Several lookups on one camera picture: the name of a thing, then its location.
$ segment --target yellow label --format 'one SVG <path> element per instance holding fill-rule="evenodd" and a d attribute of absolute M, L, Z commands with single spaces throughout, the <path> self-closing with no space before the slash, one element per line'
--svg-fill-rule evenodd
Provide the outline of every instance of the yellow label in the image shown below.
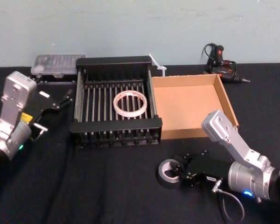
<path fill-rule="evenodd" d="M 29 122 L 32 120 L 32 116 L 26 113 L 22 113 L 21 120 L 24 121 L 26 124 L 29 124 Z"/>

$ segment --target duct tape roll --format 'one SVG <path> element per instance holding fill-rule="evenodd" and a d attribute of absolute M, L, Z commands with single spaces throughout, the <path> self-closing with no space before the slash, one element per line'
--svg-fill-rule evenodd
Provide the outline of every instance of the duct tape roll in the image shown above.
<path fill-rule="evenodd" d="M 176 160 L 168 159 L 161 162 L 158 169 L 158 181 L 165 188 L 176 188 L 180 186 L 180 177 L 179 176 L 169 176 L 166 171 L 172 170 L 170 163 L 176 162 Z"/>
<path fill-rule="evenodd" d="M 132 112 L 124 111 L 124 110 L 122 110 L 123 108 L 120 109 L 118 107 L 118 101 L 120 99 L 122 99 L 123 97 L 129 97 L 129 96 L 138 97 L 139 99 L 141 99 L 143 101 L 143 106 L 140 109 L 138 109 L 136 111 L 132 111 Z M 119 94 L 117 94 L 114 97 L 113 106 L 114 106 L 114 110 L 119 115 L 126 117 L 126 118 L 134 118 L 134 117 L 140 116 L 141 114 L 143 114 L 146 111 L 147 100 L 146 100 L 146 97 L 142 93 L 140 93 L 138 91 L 134 91 L 134 90 L 127 90 L 127 91 L 120 92 Z"/>

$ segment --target white plastic clip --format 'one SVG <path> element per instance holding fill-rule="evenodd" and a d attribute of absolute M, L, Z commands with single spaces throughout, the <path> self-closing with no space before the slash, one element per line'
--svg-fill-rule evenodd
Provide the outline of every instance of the white plastic clip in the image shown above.
<path fill-rule="evenodd" d="M 151 56 L 151 54 L 148 54 L 148 56 L 151 57 L 151 60 L 153 60 L 153 64 L 155 64 L 157 66 L 157 70 L 162 70 L 162 75 L 163 77 L 165 77 L 165 71 L 167 70 L 167 68 L 163 65 L 159 65 L 156 60 Z"/>

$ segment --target black table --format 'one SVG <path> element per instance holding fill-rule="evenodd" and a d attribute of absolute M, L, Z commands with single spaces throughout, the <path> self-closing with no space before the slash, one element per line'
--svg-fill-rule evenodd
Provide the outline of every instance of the black table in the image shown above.
<path fill-rule="evenodd" d="M 167 75 L 200 74 L 201 65 L 168 66 Z M 0 97 L 12 71 L 0 68 Z M 225 84 L 248 145 L 280 168 L 280 63 L 239 64 L 249 84 Z M 74 85 L 40 85 L 59 98 Z M 160 145 L 73 150 L 68 125 L 73 108 L 61 112 L 42 138 L 15 157 L 15 169 L 0 194 L 0 223 L 201 224 L 223 223 L 209 186 L 169 190 L 156 180 L 164 159 L 209 150 L 230 161 L 228 152 L 207 138 L 166 140 Z M 243 223 L 280 223 L 280 204 L 237 195 L 246 217 Z M 231 215 L 239 216 L 232 201 Z"/>

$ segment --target blue led light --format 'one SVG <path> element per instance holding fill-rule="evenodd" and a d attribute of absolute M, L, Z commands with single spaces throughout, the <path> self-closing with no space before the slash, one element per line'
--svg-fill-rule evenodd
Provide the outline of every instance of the blue led light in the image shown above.
<path fill-rule="evenodd" d="M 244 195 L 248 195 L 250 197 L 253 197 L 253 194 L 250 191 L 248 191 L 248 190 L 244 191 Z"/>

